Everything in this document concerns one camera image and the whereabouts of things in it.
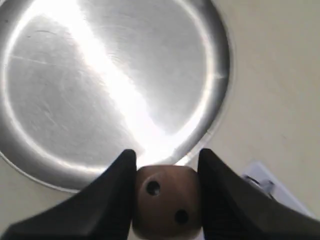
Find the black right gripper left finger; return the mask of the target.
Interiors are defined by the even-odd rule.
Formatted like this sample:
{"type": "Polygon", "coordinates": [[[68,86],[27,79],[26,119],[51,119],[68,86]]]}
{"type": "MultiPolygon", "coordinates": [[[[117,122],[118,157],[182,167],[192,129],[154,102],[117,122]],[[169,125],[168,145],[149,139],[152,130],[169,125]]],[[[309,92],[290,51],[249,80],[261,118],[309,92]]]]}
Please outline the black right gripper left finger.
{"type": "Polygon", "coordinates": [[[83,190],[11,224],[8,240],[126,240],[135,200],[136,153],[124,150],[83,190]]]}

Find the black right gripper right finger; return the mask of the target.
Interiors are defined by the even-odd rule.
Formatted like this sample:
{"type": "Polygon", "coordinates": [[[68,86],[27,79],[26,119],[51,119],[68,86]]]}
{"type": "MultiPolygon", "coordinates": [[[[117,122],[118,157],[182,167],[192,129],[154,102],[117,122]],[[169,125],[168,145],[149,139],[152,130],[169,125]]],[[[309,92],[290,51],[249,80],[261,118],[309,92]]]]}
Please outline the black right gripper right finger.
{"type": "Polygon", "coordinates": [[[320,222],[265,195],[203,148],[197,173],[206,240],[318,240],[320,222]]]}

